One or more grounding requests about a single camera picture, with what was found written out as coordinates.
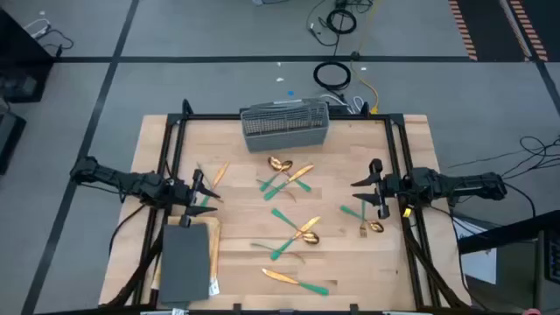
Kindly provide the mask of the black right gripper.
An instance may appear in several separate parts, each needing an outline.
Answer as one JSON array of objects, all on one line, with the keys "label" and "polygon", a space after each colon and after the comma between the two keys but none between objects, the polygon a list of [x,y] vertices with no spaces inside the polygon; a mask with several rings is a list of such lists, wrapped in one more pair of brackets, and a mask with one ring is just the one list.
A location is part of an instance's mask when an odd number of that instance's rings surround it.
[{"label": "black right gripper", "polygon": [[387,219],[390,216],[390,212],[386,198],[398,198],[399,194],[403,194],[401,178],[394,173],[382,176],[383,166],[379,158],[374,158],[370,162],[369,171],[370,174],[367,178],[352,183],[352,186],[374,185],[374,193],[355,193],[353,196],[372,204],[374,207],[378,207],[379,219]]}]

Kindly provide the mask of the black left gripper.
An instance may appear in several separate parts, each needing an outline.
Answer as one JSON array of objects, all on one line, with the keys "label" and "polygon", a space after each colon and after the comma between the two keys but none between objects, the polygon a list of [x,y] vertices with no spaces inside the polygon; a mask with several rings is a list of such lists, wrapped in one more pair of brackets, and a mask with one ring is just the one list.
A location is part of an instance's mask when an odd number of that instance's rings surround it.
[{"label": "black left gripper", "polygon": [[203,184],[203,173],[200,169],[194,170],[191,186],[187,186],[183,181],[177,180],[171,187],[171,203],[173,205],[185,206],[185,211],[179,219],[181,227],[189,228],[194,216],[217,211],[215,207],[197,206],[196,197],[198,192],[218,200],[221,198],[220,195],[205,187]]}]

